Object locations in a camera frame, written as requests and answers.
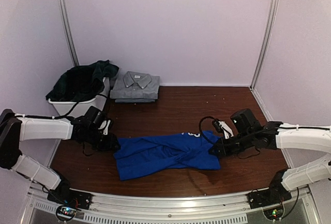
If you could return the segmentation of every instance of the metal corner frame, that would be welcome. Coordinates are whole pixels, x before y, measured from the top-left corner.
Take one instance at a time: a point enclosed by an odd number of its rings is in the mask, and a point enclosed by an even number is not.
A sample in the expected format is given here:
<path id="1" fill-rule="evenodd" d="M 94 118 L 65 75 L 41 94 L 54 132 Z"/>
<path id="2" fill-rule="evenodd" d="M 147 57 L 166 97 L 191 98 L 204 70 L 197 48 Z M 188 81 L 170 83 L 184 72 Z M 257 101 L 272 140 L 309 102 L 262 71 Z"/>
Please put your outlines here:
<path id="1" fill-rule="evenodd" d="M 58 4 L 60 7 L 62 23 L 63 23 L 64 32 L 65 32 L 66 40 L 68 43 L 68 48 L 69 48 L 72 63 L 74 66 L 79 66 L 79 61 L 78 61 L 76 50 L 75 50 L 75 47 L 73 44 L 73 38 L 72 38 L 71 29 L 70 29 L 70 25 L 69 25 L 69 18 L 68 18 L 66 2 L 65 2 L 65 0 L 58 0 Z"/>
<path id="2" fill-rule="evenodd" d="M 268 49 L 268 45 L 269 45 L 270 37 L 271 37 L 271 31 L 274 26 L 275 17 L 276 17 L 276 13 L 277 13 L 277 9 L 278 9 L 278 3 L 279 3 L 279 0 L 271 0 L 271 2 L 270 2 L 269 15 L 268 15 L 267 25 L 266 25 L 265 32 L 264 32 L 264 38 L 263 38 L 262 47 L 261 47 L 261 51 L 260 51 L 260 55 L 259 55 L 259 60 L 258 60 L 256 69 L 255 69 L 255 72 L 254 72 L 252 83 L 250 85 L 251 90 L 253 90 L 255 88 L 255 86 L 258 82 L 258 79 L 259 79 L 259 76 L 261 73 L 261 69 L 263 66 L 263 62 L 266 57 L 266 53 L 267 53 L 267 49 Z"/>

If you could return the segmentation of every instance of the blue shirt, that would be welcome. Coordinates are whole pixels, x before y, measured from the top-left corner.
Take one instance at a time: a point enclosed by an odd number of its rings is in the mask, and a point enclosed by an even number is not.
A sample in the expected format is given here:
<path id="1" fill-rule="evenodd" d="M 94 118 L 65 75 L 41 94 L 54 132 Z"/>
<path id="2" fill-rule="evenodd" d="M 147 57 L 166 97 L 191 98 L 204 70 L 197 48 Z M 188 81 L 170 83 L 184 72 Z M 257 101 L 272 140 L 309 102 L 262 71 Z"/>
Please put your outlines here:
<path id="1" fill-rule="evenodd" d="M 219 139 L 212 131 L 203 133 L 213 143 Z M 212 145 L 200 134 L 121 138 L 118 141 L 121 148 L 114 157 L 121 180 L 147 176 L 168 168 L 220 169 L 218 158 L 208 153 Z"/>

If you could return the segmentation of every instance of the black mounting bracket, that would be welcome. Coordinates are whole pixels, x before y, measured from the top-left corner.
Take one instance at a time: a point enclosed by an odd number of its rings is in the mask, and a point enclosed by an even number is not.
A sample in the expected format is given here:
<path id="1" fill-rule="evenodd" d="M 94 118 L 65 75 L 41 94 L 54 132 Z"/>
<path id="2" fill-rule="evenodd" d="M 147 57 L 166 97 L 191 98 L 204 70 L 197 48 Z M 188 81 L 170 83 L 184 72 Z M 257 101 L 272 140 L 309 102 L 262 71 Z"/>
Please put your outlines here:
<path id="1" fill-rule="evenodd" d="M 11 109 L 0 115 L 0 167 L 10 170 L 22 152 L 19 149 L 22 122 L 15 118 Z"/>

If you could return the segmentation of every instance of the brown wooden surface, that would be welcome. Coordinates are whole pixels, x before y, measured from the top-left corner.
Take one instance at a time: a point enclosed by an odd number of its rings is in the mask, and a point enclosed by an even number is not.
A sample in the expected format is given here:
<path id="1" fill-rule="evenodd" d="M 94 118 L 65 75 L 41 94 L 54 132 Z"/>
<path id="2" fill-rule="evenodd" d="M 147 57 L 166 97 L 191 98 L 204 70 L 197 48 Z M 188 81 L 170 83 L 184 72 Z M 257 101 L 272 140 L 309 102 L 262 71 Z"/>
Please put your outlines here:
<path id="1" fill-rule="evenodd" d="M 108 104 L 109 117 L 115 120 L 112 132 L 123 138 L 198 133 L 198 122 L 206 115 L 226 121 L 235 130 L 230 116 L 243 108 L 250 108 L 262 125 L 266 121 L 246 87 L 161 87 L 156 103 Z M 212 129 L 209 121 L 203 129 Z M 251 149 L 241 156 L 253 153 Z M 287 167 L 280 150 L 262 150 L 259 156 L 246 160 L 231 156 L 220 163 L 218 171 L 168 169 L 121 182 L 111 152 L 85 157 L 81 145 L 62 141 L 52 168 L 76 189 L 125 196 L 187 197 L 267 187 L 275 172 Z"/>

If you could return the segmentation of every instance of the light purple wall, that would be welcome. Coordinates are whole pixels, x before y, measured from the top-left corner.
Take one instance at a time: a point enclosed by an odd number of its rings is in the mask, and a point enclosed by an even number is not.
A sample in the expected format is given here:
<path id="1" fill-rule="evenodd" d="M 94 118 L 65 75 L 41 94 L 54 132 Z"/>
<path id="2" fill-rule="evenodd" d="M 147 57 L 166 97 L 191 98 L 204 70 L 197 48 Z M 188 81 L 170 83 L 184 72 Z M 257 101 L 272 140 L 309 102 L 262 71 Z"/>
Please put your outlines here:
<path id="1" fill-rule="evenodd" d="M 0 0 L 0 111 L 56 114 L 45 100 L 72 66 L 57 0 Z M 27 141 L 21 150 L 42 163 L 54 140 Z M 0 223 L 18 223 L 29 182 L 0 169 Z"/>
<path id="2" fill-rule="evenodd" d="M 331 0 L 280 0 L 272 38 L 257 84 L 274 120 L 331 125 Z M 302 165 L 317 153 L 289 150 Z M 331 183 L 311 186 L 323 223 L 329 224 Z"/>
<path id="3" fill-rule="evenodd" d="M 79 61 L 163 85 L 249 85 L 270 0 L 66 0 Z"/>

